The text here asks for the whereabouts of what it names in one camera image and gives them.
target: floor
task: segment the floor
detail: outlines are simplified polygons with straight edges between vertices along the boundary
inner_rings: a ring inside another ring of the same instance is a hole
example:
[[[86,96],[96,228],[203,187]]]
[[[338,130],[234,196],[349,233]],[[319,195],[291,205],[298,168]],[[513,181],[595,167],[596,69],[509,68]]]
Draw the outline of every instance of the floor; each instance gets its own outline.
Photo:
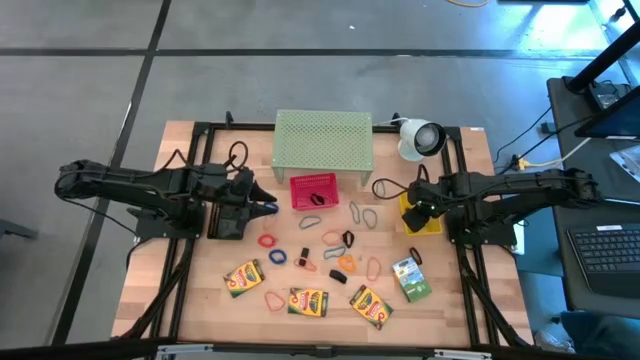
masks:
[[[261,122],[273,122],[279,108],[367,111],[375,122],[397,111],[443,125],[482,126],[495,152],[549,107],[548,78],[577,74],[590,59],[583,54],[597,54],[608,41],[593,4],[491,0],[469,9],[444,0],[165,2],[170,7],[158,29],[159,49],[441,52],[156,56],[147,58],[153,62],[145,83],[138,78],[141,69],[143,75],[149,70],[142,55],[162,0],[0,2],[0,167],[9,170],[0,175],[0,218],[40,233],[36,240],[6,236],[0,243],[0,348],[49,341],[90,218],[55,198],[57,169],[76,159],[108,163],[125,117],[135,122],[122,166],[140,169],[153,166],[166,120],[222,120],[227,110],[237,121]],[[21,48],[23,56],[7,48]],[[66,52],[50,56],[35,48]],[[126,55],[131,49],[140,51]],[[640,78],[636,55],[630,63]],[[614,65],[601,79],[626,82],[624,75]],[[540,137],[532,131],[505,158]],[[529,160],[557,155],[557,143],[548,141]],[[111,204],[109,214],[134,225],[125,206]],[[108,338],[130,246],[127,232],[104,224],[69,342]],[[564,308],[560,280],[523,274],[521,282],[537,330]]]

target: pink basket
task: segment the pink basket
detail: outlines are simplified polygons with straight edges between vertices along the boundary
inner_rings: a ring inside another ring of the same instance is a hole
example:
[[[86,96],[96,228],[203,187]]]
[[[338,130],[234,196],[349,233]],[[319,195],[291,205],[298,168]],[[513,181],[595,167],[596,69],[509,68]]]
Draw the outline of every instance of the pink basket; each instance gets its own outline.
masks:
[[[292,177],[291,206],[296,210],[323,209],[338,205],[338,186],[336,174],[319,174]],[[324,199],[324,204],[316,205],[311,201],[312,195]]]

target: yellow bin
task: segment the yellow bin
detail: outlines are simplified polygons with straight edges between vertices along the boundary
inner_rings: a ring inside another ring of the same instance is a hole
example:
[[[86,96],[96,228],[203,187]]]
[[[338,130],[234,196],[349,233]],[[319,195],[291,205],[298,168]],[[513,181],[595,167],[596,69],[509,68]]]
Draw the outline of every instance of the yellow bin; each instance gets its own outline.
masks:
[[[404,215],[404,213],[407,212],[407,209],[411,209],[413,206],[409,204],[407,193],[400,195],[399,199],[400,213]],[[442,234],[442,224],[440,223],[440,218],[429,219],[429,222],[418,232],[411,231],[407,224],[404,224],[404,232],[409,236]]]

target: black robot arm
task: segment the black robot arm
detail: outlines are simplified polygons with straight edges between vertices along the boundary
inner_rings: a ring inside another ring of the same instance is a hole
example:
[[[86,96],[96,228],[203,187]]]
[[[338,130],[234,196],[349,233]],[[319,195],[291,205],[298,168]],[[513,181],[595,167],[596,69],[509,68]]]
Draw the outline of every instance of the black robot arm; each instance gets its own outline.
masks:
[[[597,183],[577,169],[495,176],[458,172],[441,176],[437,184],[417,178],[406,191],[415,205],[402,216],[410,229],[418,231],[430,218],[446,213],[450,235],[465,244],[513,245],[513,237],[503,235],[532,213],[548,206],[587,208],[601,201]],[[484,200],[494,195],[512,196]]]
[[[277,210],[256,203],[277,199],[260,189],[253,171],[227,170],[225,164],[163,168],[148,172],[111,169],[89,160],[60,168],[55,193],[62,199],[102,197],[141,209],[128,209],[138,218],[140,237],[199,237],[204,222],[203,201],[215,216],[212,238],[241,239],[247,223]],[[227,179],[228,174],[235,173]]]

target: wooden table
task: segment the wooden table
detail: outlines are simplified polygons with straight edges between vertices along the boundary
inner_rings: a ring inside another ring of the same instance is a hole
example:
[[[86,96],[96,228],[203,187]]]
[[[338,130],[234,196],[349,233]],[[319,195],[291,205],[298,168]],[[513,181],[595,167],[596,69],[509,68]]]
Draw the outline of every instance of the wooden table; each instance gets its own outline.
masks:
[[[156,168],[166,162],[174,149],[188,152],[193,122],[167,122]],[[493,166],[486,135],[481,128],[462,128],[463,145],[469,171],[492,174]],[[180,324],[179,339],[198,342],[250,342],[289,344],[343,344],[393,346],[469,346],[461,293],[460,275],[455,249],[445,234],[412,237],[404,233],[399,204],[394,200],[378,200],[370,186],[359,185],[359,174],[339,173],[340,205],[320,211],[298,212],[291,208],[288,181],[278,184],[271,170],[273,132],[247,130],[217,130],[214,138],[212,162],[223,162],[229,146],[243,140],[249,147],[247,166],[255,172],[260,186],[278,198],[280,212],[275,222],[260,218],[252,221],[241,241],[209,240],[196,242],[188,280],[185,305]],[[417,166],[402,160],[397,151],[398,136],[374,134],[375,169],[371,179],[389,177],[402,184],[415,179]],[[440,156],[424,160],[432,181],[443,173]],[[173,167],[182,166],[178,161]],[[287,176],[310,174],[309,171],[289,171]],[[394,193],[392,185],[386,194]],[[374,230],[361,222],[354,225],[349,201],[360,209],[371,208],[378,214]],[[300,230],[298,223],[306,215],[322,217],[322,223],[308,230]],[[340,268],[336,259],[323,260],[327,248],[321,236],[328,230],[349,229],[355,234],[353,247],[348,251],[357,261],[357,271],[349,275],[346,285],[331,278],[331,269]],[[277,247],[283,249],[289,261],[285,266],[273,264],[268,250],[260,247],[256,239],[263,233],[278,238]],[[136,250],[120,298],[113,327],[113,335],[128,330],[156,295],[164,264],[168,239],[154,239]],[[421,266],[433,292],[416,303],[408,303],[392,274],[391,265],[409,256],[409,248],[419,250],[424,264]],[[318,267],[311,273],[294,266],[291,260],[299,256],[302,247],[310,249],[309,259]],[[509,323],[519,335],[531,342],[531,332],[525,311],[522,291],[512,256],[497,246],[485,246],[485,262],[491,296]],[[382,264],[380,277],[366,279],[367,261],[375,256]],[[266,281],[247,293],[233,299],[225,287],[222,275],[236,266],[257,258]],[[349,299],[365,284],[371,287],[394,309],[381,331],[376,330],[349,305]],[[317,288],[328,291],[329,309],[325,318],[311,318],[288,314],[286,307],[272,313],[267,309],[263,295],[273,290],[286,298],[290,287]],[[486,329],[482,306],[476,299],[476,314],[481,339],[486,342]],[[165,307],[160,334],[169,327],[173,298]]]

